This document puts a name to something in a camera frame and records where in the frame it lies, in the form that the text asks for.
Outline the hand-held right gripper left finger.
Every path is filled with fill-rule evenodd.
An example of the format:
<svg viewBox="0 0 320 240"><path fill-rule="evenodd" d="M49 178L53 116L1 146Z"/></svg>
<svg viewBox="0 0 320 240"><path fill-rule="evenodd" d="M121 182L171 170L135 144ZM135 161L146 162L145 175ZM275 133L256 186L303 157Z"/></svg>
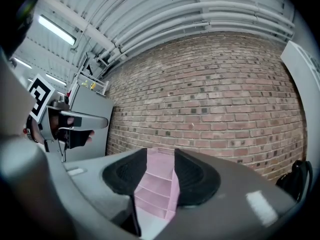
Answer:
<svg viewBox="0 0 320 240"><path fill-rule="evenodd" d="M73 183L93 208L123 230L141 236L135 191L147 170L147 149L66 162Z"/></svg>

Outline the person's left hand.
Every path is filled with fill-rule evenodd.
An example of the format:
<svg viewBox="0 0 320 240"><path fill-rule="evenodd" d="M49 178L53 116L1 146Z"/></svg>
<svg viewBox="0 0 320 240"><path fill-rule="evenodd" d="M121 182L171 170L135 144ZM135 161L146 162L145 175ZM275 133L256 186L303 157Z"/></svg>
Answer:
<svg viewBox="0 0 320 240"><path fill-rule="evenodd" d="M49 124L52 136L59 141L65 143L65 149L73 149L82 147L87 142L92 141L92 136L95 134L93 130L77 131L70 128L75 126L75 120L79 117L62 115L56 113L49 116Z"/></svg>

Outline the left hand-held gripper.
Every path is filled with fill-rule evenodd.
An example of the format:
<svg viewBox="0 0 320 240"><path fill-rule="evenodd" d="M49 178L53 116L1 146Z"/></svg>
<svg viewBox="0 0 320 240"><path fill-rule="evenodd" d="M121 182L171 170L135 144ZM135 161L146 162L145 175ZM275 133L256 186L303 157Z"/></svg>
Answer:
<svg viewBox="0 0 320 240"><path fill-rule="evenodd" d="M96 130L109 125L105 117L68 110L68 97L60 95L40 74L27 88L35 104L26 121L26 135L44 145L46 152L65 152L66 144L55 139L50 128L50 116L59 113L59 128L71 130Z"/></svg>

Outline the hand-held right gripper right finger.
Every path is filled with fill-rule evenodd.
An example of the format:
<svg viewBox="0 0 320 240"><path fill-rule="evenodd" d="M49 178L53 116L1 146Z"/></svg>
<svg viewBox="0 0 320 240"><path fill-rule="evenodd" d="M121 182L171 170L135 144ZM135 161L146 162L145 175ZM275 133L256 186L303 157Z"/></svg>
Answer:
<svg viewBox="0 0 320 240"><path fill-rule="evenodd" d="M179 196L159 240L263 240L296 205L284 190L251 168L175 149Z"/></svg>

